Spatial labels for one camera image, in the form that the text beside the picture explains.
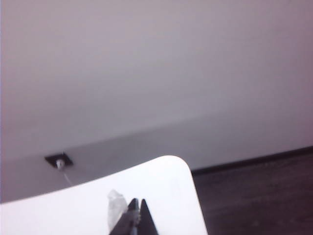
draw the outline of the dark wooden floor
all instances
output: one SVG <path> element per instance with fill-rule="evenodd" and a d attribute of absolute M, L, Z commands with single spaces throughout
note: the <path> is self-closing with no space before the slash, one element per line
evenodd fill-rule
<path fill-rule="evenodd" d="M 313 235 L 313 148 L 194 171 L 210 235 Z"/>

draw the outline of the plastic bag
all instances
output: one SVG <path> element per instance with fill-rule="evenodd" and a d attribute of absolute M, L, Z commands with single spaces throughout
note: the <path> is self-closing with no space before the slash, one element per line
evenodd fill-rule
<path fill-rule="evenodd" d="M 108 194 L 109 199 L 109 211 L 108 211 L 108 226 L 111 232 L 114 226 L 117 224 L 121 215 L 127 211 L 127 202 L 124 196 L 114 189 Z"/>

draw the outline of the electrical outlet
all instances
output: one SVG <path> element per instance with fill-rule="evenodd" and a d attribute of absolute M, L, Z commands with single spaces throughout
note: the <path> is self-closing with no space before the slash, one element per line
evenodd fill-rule
<path fill-rule="evenodd" d="M 65 167 L 73 165 L 72 160 L 68 157 L 68 155 L 65 152 L 63 152 L 61 154 L 47 156 L 47 157 L 45 157 L 45 160 L 47 162 L 49 162 L 50 165 L 53 166 L 54 168 L 58 168 L 57 167 L 57 160 L 63 160 Z"/>

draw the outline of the cable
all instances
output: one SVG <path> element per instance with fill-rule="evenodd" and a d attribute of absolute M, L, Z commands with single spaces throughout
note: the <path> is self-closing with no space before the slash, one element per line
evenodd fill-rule
<path fill-rule="evenodd" d="M 69 180 L 67 174 L 64 171 L 63 171 L 63 175 L 64 175 L 65 180 L 68 182 L 68 184 L 73 186 L 73 183 L 71 182 L 71 180 Z"/>
<path fill-rule="evenodd" d="M 63 172 L 64 178 L 65 178 L 65 180 L 67 181 L 67 183 L 68 183 L 70 186 L 73 186 L 73 183 L 71 182 L 71 180 L 69 180 L 67 174 L 66 174 L 65 171 L 64 171 L 64 166 L 65 166 L 64 160 L 58 159 L 55 164 L 57 165 L 58 170 L 61 171 L 61 172 Z"/>

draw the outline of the wall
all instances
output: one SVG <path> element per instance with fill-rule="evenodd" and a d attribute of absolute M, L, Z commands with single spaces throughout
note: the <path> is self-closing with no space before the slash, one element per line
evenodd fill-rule
<path fill-rule="evenodd" d="M 312 10 L 2 1 L 2 199 L 66 187 L 42 163 L 63 150 L 81 182 L 164 153 L 195 169 L 312 145 Z"/>

